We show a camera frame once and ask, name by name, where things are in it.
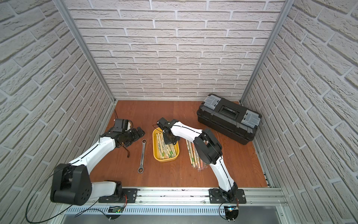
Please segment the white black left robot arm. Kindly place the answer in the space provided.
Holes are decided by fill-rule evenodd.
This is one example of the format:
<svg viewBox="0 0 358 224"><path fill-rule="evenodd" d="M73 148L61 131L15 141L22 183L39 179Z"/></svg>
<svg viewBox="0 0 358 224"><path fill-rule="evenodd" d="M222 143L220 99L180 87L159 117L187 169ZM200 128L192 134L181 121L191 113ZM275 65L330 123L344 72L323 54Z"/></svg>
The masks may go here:
<svg viewBox="0 0 358 224"><path fill-rule="evenodd" d="M50 192L51 202L81 206L93 199L98 199L99 203L124 200L120 181L92 182L90 173L108 153L116 148L127 148L144 135L140 127L126 131L110 129L78 158L57 165Z"/></svg>

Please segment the panda chopsticks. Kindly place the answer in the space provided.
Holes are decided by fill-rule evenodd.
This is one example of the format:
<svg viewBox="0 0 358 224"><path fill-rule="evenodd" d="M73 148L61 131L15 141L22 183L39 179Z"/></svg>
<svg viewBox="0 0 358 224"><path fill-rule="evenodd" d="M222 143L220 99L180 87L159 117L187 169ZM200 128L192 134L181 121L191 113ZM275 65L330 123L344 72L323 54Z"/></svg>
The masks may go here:
<svg viewBox="0 0 358 224"><path fill-rule="evenodd" d="M187 150L188 150L188 154L189 154L189 159L190 159L190 162L191 162L191 166L193 168L195 168L195 162L193 161L193 157L192 157L192 150L191 150L191 147L190 147L190 142L188 140L186 140L186 146L187 146Z"/></svg>

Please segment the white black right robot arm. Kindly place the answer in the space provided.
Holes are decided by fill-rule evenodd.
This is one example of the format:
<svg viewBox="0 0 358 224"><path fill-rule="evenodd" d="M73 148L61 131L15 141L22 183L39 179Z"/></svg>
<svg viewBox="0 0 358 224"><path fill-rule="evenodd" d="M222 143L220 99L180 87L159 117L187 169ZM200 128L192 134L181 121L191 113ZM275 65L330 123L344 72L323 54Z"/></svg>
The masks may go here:
<svg viewBox="0 0 358 224"><path fill-rule="evenodd" d="M164 118L157 122L157 126L163 131L166 144L176 143L180 138L193 143L198 156L204 163L210 165L214 172L223 200L229 203L235 199L237 184L224 163L222 145L210 129L195 129L176 119L167 121Z"/></svg>

